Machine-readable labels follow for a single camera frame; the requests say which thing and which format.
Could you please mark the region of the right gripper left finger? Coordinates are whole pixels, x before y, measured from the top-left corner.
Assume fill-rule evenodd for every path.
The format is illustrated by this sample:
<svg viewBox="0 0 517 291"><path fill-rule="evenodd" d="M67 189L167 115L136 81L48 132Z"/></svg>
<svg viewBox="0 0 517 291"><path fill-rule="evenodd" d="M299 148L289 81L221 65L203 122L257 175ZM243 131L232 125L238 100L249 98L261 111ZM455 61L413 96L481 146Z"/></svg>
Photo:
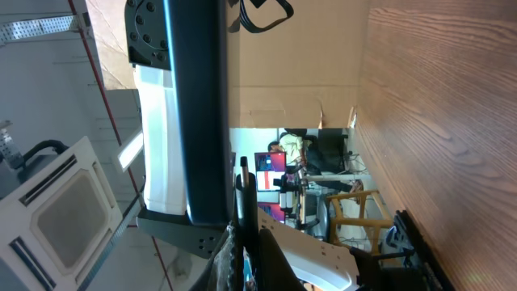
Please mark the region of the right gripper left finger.
<svg viewBox="0 0 517 291"><path fill-rule="evenodd" d="M243 291L243 268L242 239L237 228L229 224L197 281L197 289L202 291Z"/></svg>

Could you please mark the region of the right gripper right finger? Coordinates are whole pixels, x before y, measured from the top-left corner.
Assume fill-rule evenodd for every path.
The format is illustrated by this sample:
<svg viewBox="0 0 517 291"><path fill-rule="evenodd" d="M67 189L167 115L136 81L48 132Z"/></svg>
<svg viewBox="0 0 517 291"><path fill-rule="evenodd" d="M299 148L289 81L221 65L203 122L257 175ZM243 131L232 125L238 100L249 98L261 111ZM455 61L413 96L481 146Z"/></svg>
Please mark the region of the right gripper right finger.
<svg viewBox="0 0 517 291"><path fill-rule="evenodd" d="M258 290L305 291L269 229L258 234Z"/></svg>

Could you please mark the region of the Samsung Galaxy smartphone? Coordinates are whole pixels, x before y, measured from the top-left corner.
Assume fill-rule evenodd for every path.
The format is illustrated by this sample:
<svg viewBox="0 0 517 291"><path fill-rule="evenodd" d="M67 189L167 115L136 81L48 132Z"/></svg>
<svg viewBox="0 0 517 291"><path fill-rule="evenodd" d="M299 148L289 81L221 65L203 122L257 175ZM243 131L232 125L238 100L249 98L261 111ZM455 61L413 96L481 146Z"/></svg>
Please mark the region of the Samsung Galaxy smartphone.
<svg viewBox="0 0 517 291"><path fill-rule="evenodd" d="M226 4L170 0L164 9L187 213L195 225L224 226L233 216Z"/></svg>

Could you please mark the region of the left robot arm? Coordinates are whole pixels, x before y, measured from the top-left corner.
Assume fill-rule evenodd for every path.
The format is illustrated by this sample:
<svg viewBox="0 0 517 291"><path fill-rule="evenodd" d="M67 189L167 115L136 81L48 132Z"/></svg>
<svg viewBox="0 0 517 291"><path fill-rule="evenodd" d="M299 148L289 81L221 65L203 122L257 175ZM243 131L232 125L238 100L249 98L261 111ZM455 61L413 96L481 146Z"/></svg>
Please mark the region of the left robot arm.
<svg viewBox="0 0 517 291"><path fill-rule="evenodd" d="M242 31L241 1L130 1L129 60L145 157L140 226L208 258L195 290L355 290L352 255L275 221L263 186L288 173L284 153L237 158L229 140Z"/></svg>

